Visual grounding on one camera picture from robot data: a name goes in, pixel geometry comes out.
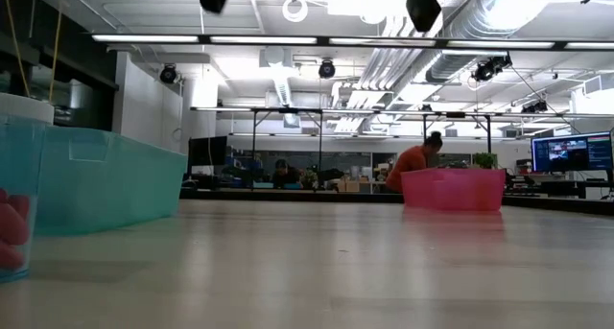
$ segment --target person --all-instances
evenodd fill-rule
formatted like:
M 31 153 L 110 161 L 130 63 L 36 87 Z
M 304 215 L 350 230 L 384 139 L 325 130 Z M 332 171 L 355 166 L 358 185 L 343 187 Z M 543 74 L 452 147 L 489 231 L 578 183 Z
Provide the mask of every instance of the person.
M 441 146 L 443 146 L 441 132 L 434 131 L 422 146 L 415 146 L 404 151 L 390 172 L 386 180 L 386 187 L 395 193 L 403 192 L 401 174 L 426 169 L 427 160 L 439 153 Z
M 300 175 L 294 167 L 290 167 L 284 159 L 275 162 L 275 174 L 272 176 L 272 186 L 275 189 L 284 188 L 286 184 L 300 183 Z

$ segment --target ceiling light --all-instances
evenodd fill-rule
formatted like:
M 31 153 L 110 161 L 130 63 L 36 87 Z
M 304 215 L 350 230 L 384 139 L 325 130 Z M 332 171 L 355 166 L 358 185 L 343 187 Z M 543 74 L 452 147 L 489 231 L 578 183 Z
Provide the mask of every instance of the ceiling light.
M 309 133 L 276 133 L 277 137 L 317 137 L 319 135 Z
M 348 113 L 348 114 L 372 114 L 375 110 L 372 109 L 323 109 L 323 113 Z
M 506 56 L 507 51 L 489 51 L 489 50 L 441 50 L 444 56 Z
M 478 68 L 475 72 L 473 72 L 473 74 L 471 74 L 471 78 L 473 78 L 476 82 L 490 81 L 493 77 L 501 74 L 503 69 L 508 68 L 511 65 L 512 62 L 509 56 L 493 57 L 488 61 L 479 62 Z
M 192 109 L 216 112 L 251 112 L 251 108 L 247 107 L 192 107 Z
M 315 37 L 302 36 L 211 36 L 211 42 L 217 44 L 301 44 L 314 45 Z
M 195 35 L 93 35 L 98 42 L 124 42 L 124 43 L 196 43 L 199 37 Z
M 253 133 L 249 132 L 231 132 L 228 134 L 229 136 L 240 136 L 240 137 L 251 137 Z M 256 133 L 256 136 L 271 136 L 268 133 Z
M 614 42 L 569 42 L 565 49 L 614 50 Z
M 365 45 L 365 46 L 390 46 L 390 47 L 433 47 L 435 41 L 430 39 L 404 39 L 386 37 L 331 37 L 331 45 Z
M 549 49 L 555 44 L 548 41 L 490 41 L 490 40 L 452 40 L 448 47 L 477 48 L 477 49 Z
M 293 2 L 298 2 L 298 4 L 300 4 L 298 12 L 290 12 L 290 5 Z M 307 1 L 305 0 L 286 0 L 281 7 L 281 12 L 288 21 L 297 23 L 302 22 L 307 17 L 309 7 L 307 7 Z

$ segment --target monitor screen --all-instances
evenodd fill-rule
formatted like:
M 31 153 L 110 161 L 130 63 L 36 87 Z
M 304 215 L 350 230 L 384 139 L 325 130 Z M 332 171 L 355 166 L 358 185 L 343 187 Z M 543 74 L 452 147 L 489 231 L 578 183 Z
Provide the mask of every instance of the monitor screen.
M 190 166 L 225 164 L 227 137 L 193 138 L 190 140 Z
M 612 169 L 609 132 L 535 138 L 531 143 L 534 172 Z

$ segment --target cable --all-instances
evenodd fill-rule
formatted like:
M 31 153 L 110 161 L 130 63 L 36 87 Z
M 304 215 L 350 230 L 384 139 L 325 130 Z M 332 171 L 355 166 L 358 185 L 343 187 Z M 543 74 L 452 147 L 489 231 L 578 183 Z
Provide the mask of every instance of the cable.
M 522 82 L 524 82 L 524 83 L 527 85 L 527 87 L 528 87 L 528 88 L 529 88 L 529 89 L 530 89 L 530 90 L 533 92 L 533 94 L 535 94 L 535 96 L 536 96 L 538 99 L 541 99 L 541 95 L 539 95 L 539 94 L 537 93 L 537 91 L 535 91 L 535 89 L 533 89 L 533 87 L 531 87 L 531 85 L 530 85 L 530 84 L 527 82 L 527 80 L 525 80 L 525 78 L 524 78 L 524 77 L 520 76 L 520 74 L 518 73 L 518 71 L 516 71 L 516 69 L 513 67 L 513 65 L 511 65 L 509 68 L 510 68 L 511 70 L 513 70 L 513 71 L 516 73 L 516 75 L 518 75 L 518 77 L 520 78 L 520 80 L 522 80 Z M 545 101 L 545 100 L 544 100 L 544 103 L 546 103 L 546 106 L 548 106 L 548 108 L 549 108 L 549 109 L 551 109 L 551 110 L 552 110 L 554 113 L 558 114 L 558 112 L 556 112 L 556 110 L 555 110 L 555 109 L 554 109 L 552 106 L 550 106 L 550 104 L 548 104 L 548 102 L 547 102 L 547 101 Z M 571 123 L 569 123 L 569 121 L 568 121 L 567 119 L 565 119 L 565 118 L 564 118 L 562 115 L 561 115 L 559 118 L 560 118 L 560 119 L 561 119 L 563 122 L 567 123 L 567 125 L 569 125 L 569 127 L 570 127 L 571 129 L 575 130 L 577 133 L 582 133 L 582 132 L 580 132 L 578 129 L 576 129 L 576 127 L 574 127 L 574 126 L 573 126 Z
M 26 96 L 30 98 L 30 88 L 28 87 L 28 80 L 26 80 L 26 71 L 24 70 L 23 64 L 21 63 L 21 51 L 19 50 L 19 43 L 17 42 L 17 35 L 15 34 L 15 24 L 12 19 L 11 0 L 6 1 L 7 12 L 9 14 L 9 24 L 11 25 L 12 44 L 15 48 L 15 52 L 17 53 L 17 63 L 19 63 L 19 71 L 21 72 L 21 80 L 23 81 L 23 87 L 26 91 Z
M 58 65 L 59 31 L 61 29 L 61 3 L 58 8 L 58 27 L 56 28 L 56 46 L 54 47 L 53 65 L 51 67 L 51 84 L 49 84 L 49 104 L 53 104 L 54 84 L 56 82 L 56 69 Z
M 316 0 L 305 0 L 305 1 L 307 1 L 307 3 L 311 3 L 311 4 L 313 4 L 315 6 L 318 6 L 318 7 L 328 8 L 328 4 L 319 3 Z

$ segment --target potted plant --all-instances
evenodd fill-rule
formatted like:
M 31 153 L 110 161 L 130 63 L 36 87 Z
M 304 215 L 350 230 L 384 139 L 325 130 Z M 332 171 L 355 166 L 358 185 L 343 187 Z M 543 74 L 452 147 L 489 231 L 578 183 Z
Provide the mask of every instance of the potted plant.
M 313 190 L 318 188 L 318 174 L 312 170 L 307 170 L 300 177 L 300 183 L 305 190 Z
M 497 166 L 497 155 L 493 153 L 475 153 L 473 163 L 482 169 L 492 170 Z

